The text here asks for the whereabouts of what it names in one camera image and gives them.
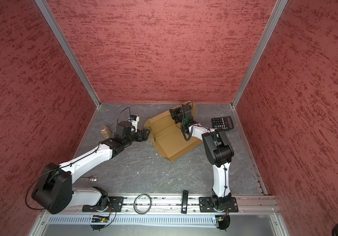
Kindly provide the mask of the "brown cardboard box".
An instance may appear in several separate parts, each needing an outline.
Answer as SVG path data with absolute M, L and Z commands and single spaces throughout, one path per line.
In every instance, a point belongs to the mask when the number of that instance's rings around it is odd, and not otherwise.
M 192 137 L 188 142 L 170 112 L 165 111 L 150 118 L 144 125 L 150 130 L 148 140 L 153 143 L 156 151 L 170 162 L 173 162 L 203 143 L 199 138 Z

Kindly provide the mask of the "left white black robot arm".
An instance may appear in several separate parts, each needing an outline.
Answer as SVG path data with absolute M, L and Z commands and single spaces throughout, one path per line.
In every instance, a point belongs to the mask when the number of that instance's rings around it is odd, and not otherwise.
M 118 123 L 114 136 L 99 142 L 93 150 L 71 161 L 45 166 L 32 190 L 32 199 L 51 214 L 75 206 L 89 206 L 98 212 L 111 210 L 105 190 L 96 186 L 74 188 L 73 184 L 91 169 L 119 155 L 133 142 L 147 141 L 149 134 L 149 129 L 139 130 L 132 122 Z

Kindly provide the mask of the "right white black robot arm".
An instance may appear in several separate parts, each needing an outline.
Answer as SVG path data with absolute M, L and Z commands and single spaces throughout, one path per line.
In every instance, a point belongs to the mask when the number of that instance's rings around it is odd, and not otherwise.
M 180 124 L 179 128 L 187 142 L 191 138 L 203 141 L 206 157 L 213 166 L 211 206 L 218 211 L 228 208 L 232 203 L 228 173 L 234 150 L 226 131 L 234 128 L 231 117 L 212 118 L 212 128 L 208 128 L 194 120 L 189 103 L 170 109 L 169 112 L 174 123 Z

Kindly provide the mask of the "spice jar pink lid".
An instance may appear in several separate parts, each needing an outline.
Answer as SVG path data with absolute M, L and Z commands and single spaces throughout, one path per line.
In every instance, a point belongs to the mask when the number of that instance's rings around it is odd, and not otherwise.
M 100 134 L 101 134 L 101 136 L 103 137 L 104 140 L 112 137 L 111 130 L 105 125 L 102 125 L 100 127 Z

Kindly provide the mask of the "black desk calculator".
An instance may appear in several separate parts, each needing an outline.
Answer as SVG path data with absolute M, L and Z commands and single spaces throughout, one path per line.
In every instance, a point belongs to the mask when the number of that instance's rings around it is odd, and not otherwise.
M 231 116 L 212 118 L 211 123 L 214 129 L 221 128 L 224 131 L 230 131 L 234 129 L 234 124 Z

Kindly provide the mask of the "small round metal knob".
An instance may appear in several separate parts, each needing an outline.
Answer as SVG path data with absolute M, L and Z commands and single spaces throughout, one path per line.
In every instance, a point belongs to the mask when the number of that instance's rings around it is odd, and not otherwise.
M 92 175 L 90 177 L 88 177 L 88 179 L 91 181 L 91 182 L 96 182 L 98 180 L 98 177 L 96 175 Z

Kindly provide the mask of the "aluminium front rail frame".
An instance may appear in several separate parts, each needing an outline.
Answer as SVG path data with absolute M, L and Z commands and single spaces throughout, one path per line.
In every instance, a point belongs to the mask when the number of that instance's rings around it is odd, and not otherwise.
M 143 225 L 143 226 L 194 226 L 215 228 L 216 215 L 229 215 L 230 226 L 237 225 L 237 219 L 244 216 L 256 216 L 268 219 L 269 228 L 275 236 L 288 236 L 289 232 L 274 196 L 247 195 L 233 196 L 237 200 L 239 212 L 200 212 L 199 195 L 188 196 L 187 213 L 181 213 L 181 194 L 151 194 L 139 197 L 136 194 L 111 195 L 124 197 L 121 212 L 82 212 L 82 206 L 64 209 L 58 214 L 43 211 L 32 230 L 31 236 L 43 235 L 49 225 L 86 225 L 90 226 L 93 215 L 109 216 L 108 226 Z

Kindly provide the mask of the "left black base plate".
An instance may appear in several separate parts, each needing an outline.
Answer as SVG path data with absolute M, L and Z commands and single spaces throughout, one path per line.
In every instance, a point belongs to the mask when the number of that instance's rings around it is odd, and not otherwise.
M 107 207 L 104 210 L 99 210 L 99 209 L 97 209 L 96 206 L 84 205 L 82 207 L 82 212 L 104 213 L 104 212 L 109 212 L 110 210 L 114 210 L 116 212 L 121 212 L 124 199 L 125 198 L 122 197 L 122 196 L 108 197 Z

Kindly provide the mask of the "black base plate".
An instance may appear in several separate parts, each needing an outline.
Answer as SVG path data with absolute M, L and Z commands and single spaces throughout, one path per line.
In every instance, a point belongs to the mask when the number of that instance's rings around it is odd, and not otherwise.
M 121 212 L 124 199 L 125 198 L 122 197 L 122 196 L 108 197 L 107 207 L 104 210 L 99 210 L 99 209 L 97 209 L 96 206 L 84 205 L 82 207 L 82 212 L 104 213 L 104 212 L 109 212 L 110 210 L 114 210 L 116 212 Z
M 223 198 L 218 198 L 216 196 L 199 197 L 199 208 L 200 212 L 239 212 L 237 200 L 232 196 L 226 196 Z

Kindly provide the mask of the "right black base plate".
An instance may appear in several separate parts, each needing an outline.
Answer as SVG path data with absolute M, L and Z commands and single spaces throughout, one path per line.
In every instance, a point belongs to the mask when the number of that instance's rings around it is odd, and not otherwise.
M 226 196 L 223 198 L 218 198 L 216 196 L 199 197 L 199 208 L 200 212 L 239 212 L 237 200 L 232 196 Z

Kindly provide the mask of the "right aluminium corner post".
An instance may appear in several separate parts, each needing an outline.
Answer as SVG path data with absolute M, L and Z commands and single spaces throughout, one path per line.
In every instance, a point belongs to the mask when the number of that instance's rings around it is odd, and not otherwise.
M 261 38 L 259 40 L 259 43 L 255 49 L 255 52 L 252 56 L 252 59 L 247 67 L 247 70 L 244 74 L 244 77 L 242 79 L 242 82 L 237 90 L 237 93 L 233 99 L 233 102 L 231 104 L 231 107 L 232 109 L 236 109 L 237 105 L 238 105 L 238 102 L 240 100 L 240 98 L 242 97 L 243 95 L 243 92 L 246 88 L 246 86 L 248 85 L 248 82 L 266 48 L 266 45 L 285 9 L 285 6 L 287 5 L 288 3 L 288 0 L 278 0 L 276 1 L 276 4 L 273 8 L 273 11 L 269 17 L 269 20 L 265 26 L 265 29 L 261 35 Z

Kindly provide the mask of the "aluminium corner post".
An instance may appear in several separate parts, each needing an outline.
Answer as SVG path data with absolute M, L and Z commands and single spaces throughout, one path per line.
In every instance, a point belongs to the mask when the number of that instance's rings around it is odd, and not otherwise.
M 273 11 L 269 17 L 269 20 L 265 26 L 265 29 L 261 35 L 261 38 L 259 40 L 259 43 L 255 49 L 255 52 L 252 56 L 252 59 L 247 67 L 247 70 L 244 74 L 244 77 L 242 79 L 242 82 L 237 90 L 237 93 L 233 99 L 233 102 L 231 104 L 231 107 L 232 109 L 236 109 L 237 105 L 238 105 L 238 102 L 240 100 L 240 98 L 242 97 L 243 95 L 243 92 L 246 88 L 246 86 L 248 85 L 248 82 L 266 48 L 266 45 L 285 9 L 285 6 L 287 5 L 288 3 L 288 0 L 278 0 L 276 1 L 276 4 L 273 8 Z
M 40 12 L 42 13 L 43 17 L 45 18 L 46 22 L 48 23 L 50 29 L 52 30 L 54 36 L 58 40 L 59 44 L 61 45 L 62 49 L 64 50 L 67 58 L 69 59 L 72 67 L 76 71 L 77 75 L 79 76 L 80 80 L 82 81 L 85 89 L 87 90 L 88 94 L 92 98 L 93 102 L 95 103 L 97 108 L 101 107 L 101 101 L 97 96 L 93 86 L 91 85 L 88 77 L 86 76 L 80 62 L 78 61 L 75 53 L 73 52 L 68 40 L 66 39 L 62 29 L 60 28 L 57 20 L 55 19 L 47 1 L 43 0 L 35 0 Z

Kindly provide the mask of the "left aluminium corner post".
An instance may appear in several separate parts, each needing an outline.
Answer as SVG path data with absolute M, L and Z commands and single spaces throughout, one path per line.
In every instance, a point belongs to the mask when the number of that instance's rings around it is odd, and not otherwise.
M 82 81 L 85 89 L 87 90 L 88 94 L 92 98 L 93 102 L 95 103 L 97 108 L 101 107 L 101 101 L 97 96 L 93 86 L 91 85 L 88 77 L 86 76 L 80 62 L 78 61 L 75 53 L 73 52 L 68 40 L 66 39 L 62 29 L 60 28 L 57 20 L 55 19 L 47 1 L 43 0 L 35 0 L 40 12 L 42 13 L 43 17 L 45 18 L 46 22 L 48 23 L 50 29 L 52 30 L 54 36 L 58 40 L 59 44 L 61 45 L 62 49 L 64 50 L 67 58 L 69 59 L 72 67 L 76 71 L 77 75 L 79 76 L 80 80 Z

